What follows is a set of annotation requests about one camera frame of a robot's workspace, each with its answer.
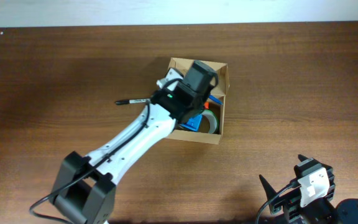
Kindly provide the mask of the blue plastic block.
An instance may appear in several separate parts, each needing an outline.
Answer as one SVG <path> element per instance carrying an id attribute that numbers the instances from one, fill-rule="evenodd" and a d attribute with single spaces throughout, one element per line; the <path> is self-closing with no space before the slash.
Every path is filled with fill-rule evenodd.
<path id="1" fill-rule="evenodd" d="M 186 123 L 180 124 L 180 127 L 190 131 L 198 132 L 202 119 L 203 116 L 199 114 L 193 118 L 190 118 Z"/>

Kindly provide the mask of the blue ballpoint pen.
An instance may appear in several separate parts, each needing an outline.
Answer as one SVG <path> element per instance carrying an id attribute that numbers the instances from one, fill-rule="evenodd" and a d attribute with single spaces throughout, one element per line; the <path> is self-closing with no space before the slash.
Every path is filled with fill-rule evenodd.
<path id="1" fill-rule="evenodd" d="M 213 95 L 209 95 L 209 99 L 212 100 L 213 102 L 219 104 L 219 105 L 223 104 L 222 101 L 220 101 L 218 98 L 214 97 Z"/>

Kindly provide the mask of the green tape roll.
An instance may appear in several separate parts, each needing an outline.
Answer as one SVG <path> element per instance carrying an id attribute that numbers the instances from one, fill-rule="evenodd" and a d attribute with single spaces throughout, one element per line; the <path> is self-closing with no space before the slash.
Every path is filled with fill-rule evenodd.
<path id="1" fill-rule="evenodd" d="M 219 129 L 219 120 L 211 110 L 204 110 L 201 114 L 209 122 L 208 134 L 214 134 Z"/>

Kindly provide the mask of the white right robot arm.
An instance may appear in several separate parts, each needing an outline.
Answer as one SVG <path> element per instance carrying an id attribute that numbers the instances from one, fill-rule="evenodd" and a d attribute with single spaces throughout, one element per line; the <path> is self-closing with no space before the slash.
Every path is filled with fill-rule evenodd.
<path id="1" fill-rule="evenodd" d="M 272 215 L 283 212 L 271 223 L 358 223 L 358 198 L 345 199 L 336 206 L 331 203 L 336 189 L 333 167 L 301 154 L 298 159 L 295 178 L 279 191 L 259 175 L 267 201 L 259 208 L 254 222 L 259 223 L 263 210 L 269 208 Z"/>

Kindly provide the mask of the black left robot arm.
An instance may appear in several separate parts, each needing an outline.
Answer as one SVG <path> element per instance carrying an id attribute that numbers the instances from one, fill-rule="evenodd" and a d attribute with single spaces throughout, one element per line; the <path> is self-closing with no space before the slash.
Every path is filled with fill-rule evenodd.
<path id="1" fill-rule="evenodd" d="M 218 83 L 217 72 L 199 60 L 185 74 L 170 68 L 126 129 L 85 156 L 73 151 L 64 158 L 49 202 L 70 223 L 107 223 L 124 174 L 177 124 L 200 114 Z"/>

